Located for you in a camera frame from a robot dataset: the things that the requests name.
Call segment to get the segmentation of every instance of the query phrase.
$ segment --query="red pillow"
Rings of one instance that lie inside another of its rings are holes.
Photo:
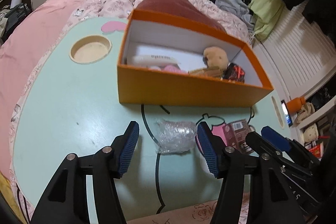
[[[144,0],[137,9],[151,10],[204,23],[210,27],[224,31],[224,28],[214,19],[202,14],[188,0]]]

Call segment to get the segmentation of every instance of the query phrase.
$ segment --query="bubble wrap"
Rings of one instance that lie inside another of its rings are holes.
[[[159,120],[158,153],[182,153],[195,146],[197,127],[194,122]]]

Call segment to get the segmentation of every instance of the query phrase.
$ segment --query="tabletop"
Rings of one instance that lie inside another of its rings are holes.
[[[126,220],[217,199],[221,180],[209,173],[197,147],[181,155],[159,155],[151,134],[158,132],[158,119],[206,121],[212,128],[248,120],[250,108],[121,105],[116,63],[122,31],[104,34],[112,49],[96,63],[80,65],[68,55],[75,41],[102,35],[101,26],[110,20],[99,17],[77,24],[39,72],[23,106],[14,143],[13,166],[21,191],[36,206],[67,154],[94,154],[123,134],[130,121],[136,121],[140,136],[134,156],[128,172],[115,180]],[[280,126],[273,102],[281,109],[275,90],[253,106],[250,125],[259,133],[271,126],[290,137],[288,126]],[[91,176],[87,182],[90,221],[97,223]]]

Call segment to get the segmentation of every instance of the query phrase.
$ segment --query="shelf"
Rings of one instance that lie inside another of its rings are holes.
[[[331,112],[334,108],[336,101],[336,96],[334,96],[329,102],[327,102],[323,107],[321,107],[318,111],[314,114],[309,116],[308,118],[304,119],[302,123],[300,123],[297,127],[298,129],[302,130],[303,128],[307,127],[308,125],[318,121],[319,119],[323,118],[326,114]]]

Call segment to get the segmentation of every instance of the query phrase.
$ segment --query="orange box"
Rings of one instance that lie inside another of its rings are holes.
[[[221,47],[230,62],[243,68],[245,83],[127,65],[135,55],[153,54],[181,61],[184,70],[205,67],[203,51],[210,46]],[[203,23],[147,10],[135,9],[129,17],[117,71],[120,103],[251,107],[273,90],[246,43]]]

